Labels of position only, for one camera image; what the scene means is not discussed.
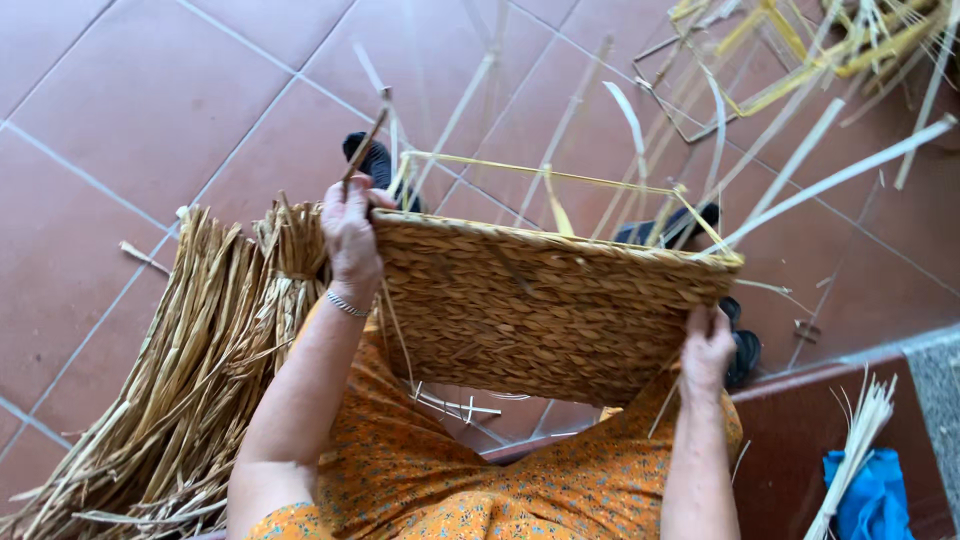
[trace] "blue plastic bag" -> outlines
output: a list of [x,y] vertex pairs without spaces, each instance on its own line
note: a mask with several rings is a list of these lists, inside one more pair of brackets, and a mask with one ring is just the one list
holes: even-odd
[[[844,453],[824,457],[827,488],[837,474]],[[906,490],[897,452],[875,449],[840,500],[834,523],[840,540],[914,540],[908,526]]]

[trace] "orange floral dress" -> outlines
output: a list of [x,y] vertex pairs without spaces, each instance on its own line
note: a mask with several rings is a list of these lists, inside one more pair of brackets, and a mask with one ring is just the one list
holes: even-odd
[[[657,538],[679,408],[647,438],[664,373],[623,412],[501,467],[417,411],[368,327],[319,464],[315,502],[285,506],[247,538]],[[728,452],[743,431],[724,394]]]

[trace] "finger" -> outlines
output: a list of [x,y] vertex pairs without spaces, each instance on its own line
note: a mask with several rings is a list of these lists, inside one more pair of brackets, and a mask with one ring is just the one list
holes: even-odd
[[367,188],[372,179],[365,174],[353,175],[347,188],[347,200],[344,202],[344,217],[346,219],[367,219]]
[[724,313],[723,309],[720,306],[713,307],[713,335],[717,335],[725,331],[730,333],[730,317],[727,316],[727,313]]
[[686,316],[686,336],[706,337],[709,326],[707,318],[707,307],[696,306],[690,314]]
[[396,201],[387,194],[386,190],[374,188],[367,191],[367,194],[370,195],[370,200],[375,207],[381,209],[396,209]]
[[338,182],[326,190],[321,219],[329,223],[331,219],[338,219],[342,215],[344,215],[344,183]]

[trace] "woman's right hand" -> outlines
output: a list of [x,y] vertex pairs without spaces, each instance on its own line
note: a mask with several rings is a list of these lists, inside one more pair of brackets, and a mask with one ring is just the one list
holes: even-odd
[[736,343],[730,332],[730,319],[723,310],[697,306],[690,311],[680,356],[684,396],[716,400],[734,352]]
[[351,306],[367,310],[383,276],[383,260],[376,251],[373,225],[367,219],[370,204],[392,209],[394,201],[382,189],[371,189],[365,174],[350,178],[346,192],[338,182],[326,191],[321,224],[333,269],[330,289]]

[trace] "woven basket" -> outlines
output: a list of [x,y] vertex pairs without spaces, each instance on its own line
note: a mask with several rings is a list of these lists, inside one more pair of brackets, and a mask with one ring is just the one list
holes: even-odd
[[399,377],[591,405],[628,403],[743,264],[415,213],[372,221]]

